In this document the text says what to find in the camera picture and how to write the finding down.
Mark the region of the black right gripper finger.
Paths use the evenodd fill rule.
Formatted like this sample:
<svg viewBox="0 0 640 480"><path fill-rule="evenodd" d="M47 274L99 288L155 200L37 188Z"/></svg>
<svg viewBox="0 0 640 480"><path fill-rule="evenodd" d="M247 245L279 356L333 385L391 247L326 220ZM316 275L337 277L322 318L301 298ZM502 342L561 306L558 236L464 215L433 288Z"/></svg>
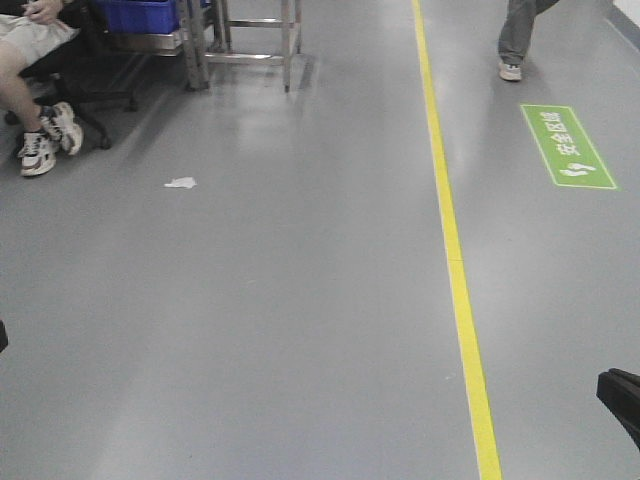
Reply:
<svg viewBox="0 0 640 480"><path fill-rule="evenodd" d="M596 396L639 446L639 376L616 368L602 372Z"/></svg>

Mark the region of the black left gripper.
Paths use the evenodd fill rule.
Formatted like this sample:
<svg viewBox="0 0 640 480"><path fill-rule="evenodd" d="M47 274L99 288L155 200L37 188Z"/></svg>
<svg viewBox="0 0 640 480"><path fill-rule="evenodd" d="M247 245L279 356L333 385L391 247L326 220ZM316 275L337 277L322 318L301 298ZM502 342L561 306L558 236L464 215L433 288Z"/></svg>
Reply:
<svg viewBox="0 0 640 480"><path fill-rule="evenodd" d="M0 321L0 352L3 352L9 345L9 338L6 330L6 326L3 321Z"/></svg>

